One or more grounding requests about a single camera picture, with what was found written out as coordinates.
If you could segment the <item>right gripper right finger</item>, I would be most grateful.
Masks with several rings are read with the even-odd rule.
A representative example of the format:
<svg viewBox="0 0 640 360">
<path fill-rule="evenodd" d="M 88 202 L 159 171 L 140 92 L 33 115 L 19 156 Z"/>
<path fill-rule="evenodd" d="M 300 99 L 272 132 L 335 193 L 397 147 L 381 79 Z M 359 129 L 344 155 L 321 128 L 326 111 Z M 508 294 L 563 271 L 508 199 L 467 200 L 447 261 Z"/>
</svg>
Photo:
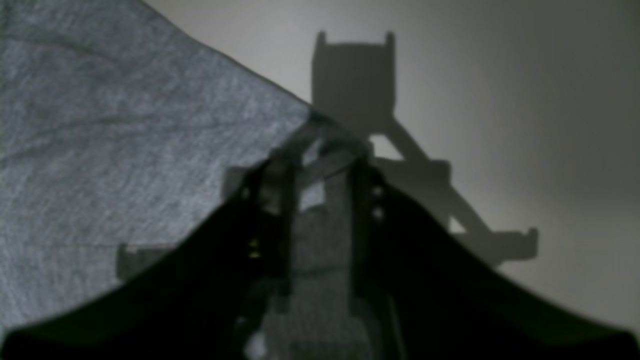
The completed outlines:
<svg viewBox="0 0 640 360">
<path fill-rule="evenodd" d="M 484 264 L 367 158 L 350 168 L 352 297 L 384 360 L 637 360 L 628 330 L 561 309 Z"/>
</svg>

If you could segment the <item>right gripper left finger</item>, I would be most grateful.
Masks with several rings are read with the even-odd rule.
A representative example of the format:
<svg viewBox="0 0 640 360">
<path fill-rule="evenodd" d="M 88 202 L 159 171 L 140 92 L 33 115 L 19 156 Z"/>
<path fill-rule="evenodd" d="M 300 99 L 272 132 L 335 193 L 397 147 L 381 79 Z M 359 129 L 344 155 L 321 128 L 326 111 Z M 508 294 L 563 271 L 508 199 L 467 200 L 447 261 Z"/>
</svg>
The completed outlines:
<svg viewBox="0 0 640 360">
<path fill-rule="evenodd" d="M 270 157 L 180 246 L 66 314 L 12 330 L 3 360 L 224 360 L 236 319 L 291 292 L 295 165 Z"/>
</svg>

